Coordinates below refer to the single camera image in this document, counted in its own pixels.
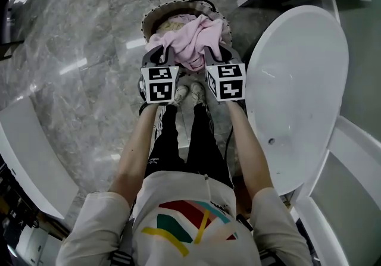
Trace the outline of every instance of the basket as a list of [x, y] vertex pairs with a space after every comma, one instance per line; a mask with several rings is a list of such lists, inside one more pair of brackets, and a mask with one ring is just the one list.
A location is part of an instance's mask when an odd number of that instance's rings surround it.
[[146, 42], [149, 42], [151, 36], [156, 33], [157, 29], [163, 22], [170, 17], [179, 14], [193, 14], [199, 17], [201, 14], [206, 15], [210, 20], [223, 20], [223, 28], [221, 38], [222, 41], [231, 46], [232, 32], [226, 18], [218, 12], [214, 4], [208, 0], [182, 0], [166, 2], [157, 6], [145, 14], [142, 21], [142, 32]]

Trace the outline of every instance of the white t-shirt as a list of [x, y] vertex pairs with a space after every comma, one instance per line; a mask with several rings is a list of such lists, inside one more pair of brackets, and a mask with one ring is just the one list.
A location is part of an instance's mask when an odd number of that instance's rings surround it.
[[[125, 229], [120, 243], [128, 203], [116, 193], [90, 194], [57, 265], [109, 265], [110, 252], [118, 249], [139, 266], [261, 265], [258, 248], [273, 250], [286, 265], [312, 265], [304, 238], [273, 188], [252, 201], [253, 234], [235, 220], [235, 203], [234, 191], [217, 180], [153, 173], [138, 194], [132, 231]], [[128, 237], [131, 252], [124, 248]]]

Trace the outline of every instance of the bathtub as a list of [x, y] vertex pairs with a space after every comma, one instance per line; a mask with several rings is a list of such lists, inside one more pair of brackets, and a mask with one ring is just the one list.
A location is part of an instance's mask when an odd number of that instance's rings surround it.
[[344, 32], [321, 8], [285, 12], [258, 41], [247, 70], [246, 106], [280, 195], [302, 185], [323, 160], [347, 71]]

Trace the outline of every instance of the pink cloth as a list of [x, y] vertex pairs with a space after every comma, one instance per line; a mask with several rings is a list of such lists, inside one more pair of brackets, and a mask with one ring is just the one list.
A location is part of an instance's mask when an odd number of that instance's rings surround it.
[[185, 24], [178, 31], [168, 31], [164, 35], [154, 34], [146, 45], [150, 51], [158, 45], [174, 49], [174, 60], [184, 67], [198, 71], [204, 68], [204, 46], [209, 46], [217, 60], [221, 59], [218, 43], [221, 40], [223, 20], [211, 21], [207, 16], [200, 15], [196, 20]]

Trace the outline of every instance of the black pants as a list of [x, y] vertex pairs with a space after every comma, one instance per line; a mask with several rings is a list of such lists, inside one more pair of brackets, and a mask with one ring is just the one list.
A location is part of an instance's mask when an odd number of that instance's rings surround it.
[[157, 171], [179, 171], [207, 174], [233, 189], [229, 168], [214, 138], [214, 125], [209, 109], [204, 104], [194, 107], [195, 119], [190, 136], [188, 161], [179, 157], [176, 130], [177, 108], [163, 107], [155, 132], [155, 145], [148, 159], [145, 177]]

